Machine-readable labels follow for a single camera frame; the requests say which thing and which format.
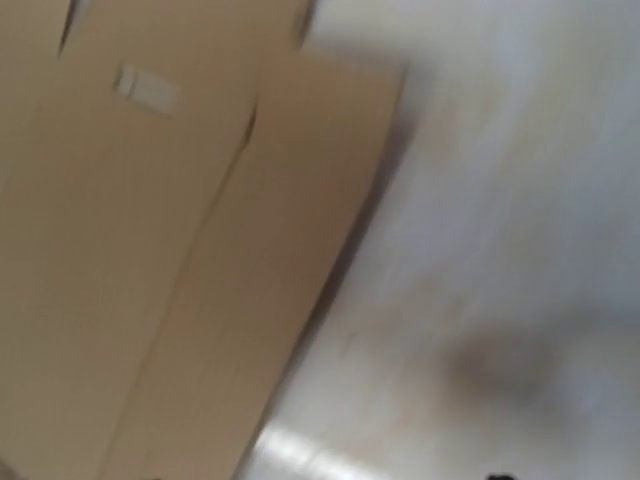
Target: floor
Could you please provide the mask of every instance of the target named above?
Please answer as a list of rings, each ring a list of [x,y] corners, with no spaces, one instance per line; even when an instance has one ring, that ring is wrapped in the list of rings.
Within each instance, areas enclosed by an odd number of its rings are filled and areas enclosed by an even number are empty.
[[[241,478],[637,478],[638,27],[631,0],[319,4],[309,44],[408,66],[407,144]]]

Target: white floor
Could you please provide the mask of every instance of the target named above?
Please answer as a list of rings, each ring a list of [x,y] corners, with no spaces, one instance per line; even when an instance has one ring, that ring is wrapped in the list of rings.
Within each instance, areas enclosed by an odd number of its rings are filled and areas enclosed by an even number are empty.
[[[410,66],[415,131],[245,480],[639,478],[638,27],[631,0],[320,3],[312,43]]]

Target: cardboard flap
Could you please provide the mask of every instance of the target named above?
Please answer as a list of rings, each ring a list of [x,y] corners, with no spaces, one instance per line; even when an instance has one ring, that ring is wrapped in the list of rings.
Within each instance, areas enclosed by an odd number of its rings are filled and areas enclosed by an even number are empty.
[[[60,50],[71,0],[3,0],[0,38],[41,49],[51,56]]]
[[[397,92],[394,75],[274,60],[102,480],[231,478],[371,186]]]

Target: flattened cardboard box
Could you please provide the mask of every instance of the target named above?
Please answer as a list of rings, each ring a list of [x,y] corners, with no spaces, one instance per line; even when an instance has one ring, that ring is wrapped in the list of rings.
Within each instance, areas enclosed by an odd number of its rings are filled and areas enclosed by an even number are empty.
[[[94,2],[59,58],[60,15],[0,6],[52,22],[0,50],[0,458],[31,480],[230,478],[398,77],[295,51],[304,2]],[[123,65],[175,110],[115,93]]]

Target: cardboard box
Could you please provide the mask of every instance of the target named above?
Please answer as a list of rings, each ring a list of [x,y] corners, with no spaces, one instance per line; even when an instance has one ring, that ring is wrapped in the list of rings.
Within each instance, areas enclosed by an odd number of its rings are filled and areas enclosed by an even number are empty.
[[[399,76],[300,53],[303,1],[94,0],[58,56],[65,8],[0,6],[0,458],[230,478]]]

